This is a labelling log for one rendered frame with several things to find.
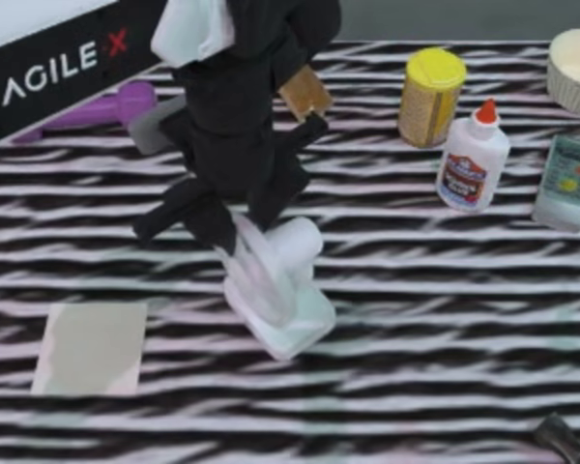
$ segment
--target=gray wall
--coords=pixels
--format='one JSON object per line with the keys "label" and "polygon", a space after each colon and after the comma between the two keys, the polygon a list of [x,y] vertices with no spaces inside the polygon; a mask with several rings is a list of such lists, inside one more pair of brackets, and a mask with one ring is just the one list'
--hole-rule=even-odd
{"label": "gray wall", "polygon": [[341,3],[344,26],[340,38],[347,40],[549,40],[566,29],[580,27],[580,0]]}

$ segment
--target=orange cap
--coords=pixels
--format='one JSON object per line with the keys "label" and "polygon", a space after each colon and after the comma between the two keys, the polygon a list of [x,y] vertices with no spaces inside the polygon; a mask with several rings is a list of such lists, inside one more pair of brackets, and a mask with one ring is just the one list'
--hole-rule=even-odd
{"label": "orange cap", "polygon": [[486,101],[481,109],[477,112],[477,120],[484,124],[494,124],[498,121],[499,116],[496,112],[496,102],[494,99]]}

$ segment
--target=glue bottle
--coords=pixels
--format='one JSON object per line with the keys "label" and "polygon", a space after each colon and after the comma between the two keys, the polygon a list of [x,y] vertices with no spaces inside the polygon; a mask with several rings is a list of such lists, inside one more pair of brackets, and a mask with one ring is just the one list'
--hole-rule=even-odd
{"label": "glue bottle", "polygon": [[499,123],[496,103],[489,100],[451,124],[436,189],[452,208],[479,213],[492,202],[511,150]]}

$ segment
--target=black and white striped surface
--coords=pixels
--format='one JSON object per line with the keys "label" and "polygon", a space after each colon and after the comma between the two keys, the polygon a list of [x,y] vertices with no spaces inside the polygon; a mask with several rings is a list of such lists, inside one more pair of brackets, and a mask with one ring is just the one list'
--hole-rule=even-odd
{"label": "black and white striped surface", "polygon": [[[470,70],[460,115],[496,97],[514,147],[494,205],[458,214],[434,191],[439,151],[395,128],[404,64],[428,45],[319,58],[332,131],[286,215],[324,233],[338,324],[289,363],[228,309],[212,252],[179,228],[137,246],[131,222],[183,175],[178,153],[143,157],[115,127],[0,150],[0,462],[561,462],[530,430],[559,411],[580,431],[580,234],[529,217],[551,137],[580,118],[545,94],[547,43],[446,44]],[[165,69],[144,78],[180,92]],[[137,397],[30,397],[50,304],[142,300]]]}

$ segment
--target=purple object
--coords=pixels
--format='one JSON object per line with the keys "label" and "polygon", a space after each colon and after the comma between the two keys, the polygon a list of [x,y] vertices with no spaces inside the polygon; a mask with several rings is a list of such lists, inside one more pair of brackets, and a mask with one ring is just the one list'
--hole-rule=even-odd
{"label": "purple object", "polygon": [[16,138],[16,143],[36,142],[43,138],[46,129],[66,129],[95,124],[120,123],[123,127],[157,106],[155,87],[148,82],[131,82],[124,85],[115,96],[101,97],[83,104],[68,113],[47,122]]}

